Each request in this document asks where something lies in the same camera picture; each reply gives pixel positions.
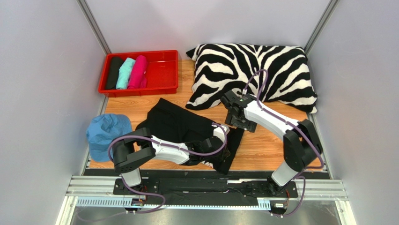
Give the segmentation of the black t shirt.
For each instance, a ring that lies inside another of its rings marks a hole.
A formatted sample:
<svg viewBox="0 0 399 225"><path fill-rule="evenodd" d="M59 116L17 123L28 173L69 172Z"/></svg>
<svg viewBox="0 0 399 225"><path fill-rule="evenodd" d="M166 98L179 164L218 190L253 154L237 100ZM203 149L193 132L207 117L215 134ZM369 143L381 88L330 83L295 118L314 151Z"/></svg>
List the black t shirt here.
<svg viewBox="0 0 399 225"><path fill-rule="evenodd" d="M136 129L148 128L157 138L173 143L203 142L214 135L213 121L196 115L166 99L160 98L158 103L147 113L147 118L136 126ZM186 166L207 164L217 172L228 174L242 140L244 130L230 128L227 133L225 151L212 156L191 155L183 163Z"/></svg>

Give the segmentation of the blue bucket hat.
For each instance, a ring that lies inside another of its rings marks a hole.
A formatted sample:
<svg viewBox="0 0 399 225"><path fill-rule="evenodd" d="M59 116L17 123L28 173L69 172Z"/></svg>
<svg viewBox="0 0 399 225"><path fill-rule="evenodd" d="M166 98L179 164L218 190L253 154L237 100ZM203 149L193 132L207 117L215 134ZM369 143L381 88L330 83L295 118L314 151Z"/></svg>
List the blue bucket hat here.
<svg viewBox="0 0 399 225"><path fill-rule="evenodd" d="M87 130L89 153L96 162L107 162L108 147L117 137L132 132L130 119L123 114L106 113L94 117Z"/></svg>

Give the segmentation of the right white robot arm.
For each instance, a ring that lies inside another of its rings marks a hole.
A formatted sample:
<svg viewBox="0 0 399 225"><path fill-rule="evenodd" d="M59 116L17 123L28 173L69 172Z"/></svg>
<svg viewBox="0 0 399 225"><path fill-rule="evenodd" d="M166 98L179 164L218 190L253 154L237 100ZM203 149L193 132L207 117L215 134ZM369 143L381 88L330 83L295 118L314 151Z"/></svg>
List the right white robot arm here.
<svg viewBox="0 0 399 225"><path fill-rule="evenodd" d="M321 157L323 148L310 120L286 117L266 107L251 94L240 97L228 91L221 97L221 102L228 110L226 124L252 133L260 125L283 141L284 160L269 178L273 188L286 186L315 159L324 164Z"/></svg>

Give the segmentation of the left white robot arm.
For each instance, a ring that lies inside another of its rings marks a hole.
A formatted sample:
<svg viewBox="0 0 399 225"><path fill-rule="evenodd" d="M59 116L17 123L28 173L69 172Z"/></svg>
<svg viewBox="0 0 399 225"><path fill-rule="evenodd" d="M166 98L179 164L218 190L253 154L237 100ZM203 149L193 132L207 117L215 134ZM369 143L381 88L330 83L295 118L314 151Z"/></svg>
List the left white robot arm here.
<svg viewBox="0 0 399 225"><path fill-rule="evenodd" d="M140 167L151 159L170 161L177 165L193 166L223 155L227 149L230 128L212 124L213 135L204 141L169 142L151 134L149 128L140 128L115 138L107 149L115 172L128 187L141 184Z"/></svg>

